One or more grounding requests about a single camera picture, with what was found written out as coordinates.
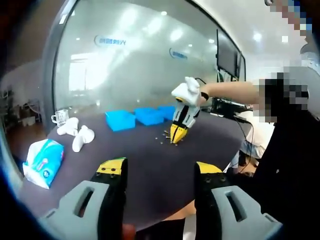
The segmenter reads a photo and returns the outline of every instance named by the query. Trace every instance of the table surface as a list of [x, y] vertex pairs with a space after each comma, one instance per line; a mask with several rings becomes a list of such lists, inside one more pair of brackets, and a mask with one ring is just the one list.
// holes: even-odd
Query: table surface
[[84, 180], [90, 180], [99, 165], [119, 157], [128, 158], [128, 183], [123, 221], [141, 230], [156, 224], [188, 205], [194, 199], [194, 164], [213, 164], [220, 169], [232, 160], [248, 134], [250, 124], [201, 112], [196, 123], [178, 146], [163, 136], [171, 121], [113, 132], [104, 114], [79, 117], [95, 139], [81, 151], [72, 151], [74, 137], [59, 136], [56, 128], [48, 135], [64, 146], [64, 159], [50, 189], [24, 179], [20, 200], [35, 217], [57, 208], [59, 200]]

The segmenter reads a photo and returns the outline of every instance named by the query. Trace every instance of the glass partition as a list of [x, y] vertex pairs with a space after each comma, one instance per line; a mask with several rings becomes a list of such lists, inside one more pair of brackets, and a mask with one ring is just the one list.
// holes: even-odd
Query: glass partition
[[57, 52], [55, 108], [172, 105], [185, 76], [217, 81], [217, 28], [185, 0], [79, 0]]

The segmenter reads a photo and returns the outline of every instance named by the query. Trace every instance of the blue plastic box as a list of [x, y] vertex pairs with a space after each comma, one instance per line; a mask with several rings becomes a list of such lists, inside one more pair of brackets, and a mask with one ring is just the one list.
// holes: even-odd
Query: blue plastic box
[[167, 120], [172, 120], [174, 118], [175, 110], [176, 110], [176, 108], [174, 106], [159, 106], [158, 107], [158, 111]]
[[136, 119], [146, 126], [162, 124], [165, 121], [161, 112], [152, 107], [137, 108], [134, 113]]
[[136, 117], [126, 110], [107, 111], [105, 119], [112, 131], [133, 129], [136, 126]]

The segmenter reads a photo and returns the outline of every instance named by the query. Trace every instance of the white wall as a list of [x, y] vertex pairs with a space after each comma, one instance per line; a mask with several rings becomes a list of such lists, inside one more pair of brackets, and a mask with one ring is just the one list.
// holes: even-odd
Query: white wall
[[0, 90], [11, 88], [15, 105], [23, 105], [29, 99], [42, 99], [42, 55], [52, 23], [64, 1], [38, 1], [11, 43]]

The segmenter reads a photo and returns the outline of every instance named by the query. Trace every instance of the white glove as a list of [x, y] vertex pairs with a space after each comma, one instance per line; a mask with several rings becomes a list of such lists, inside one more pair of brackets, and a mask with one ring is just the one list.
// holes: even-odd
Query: white glove
[[79, 119], [76, 117], [69, 118], [65, 124], [61, 127], [58, 127], [56, 132], [58, 135], [71, 135], [71, 136], [77, 136], [78, 134], [78, 123]]
[[176, 87], [171, 95], [182, 99], [184, 104], [197, 106], [200, 98], [200, 84], [193, 77], [186, 76], [185, 82]]
[[80, 152], [84, 144], [91, 143], [95, 139], [95, 132], [83, 125], [72, 142], [72, 150], [76, 153]]

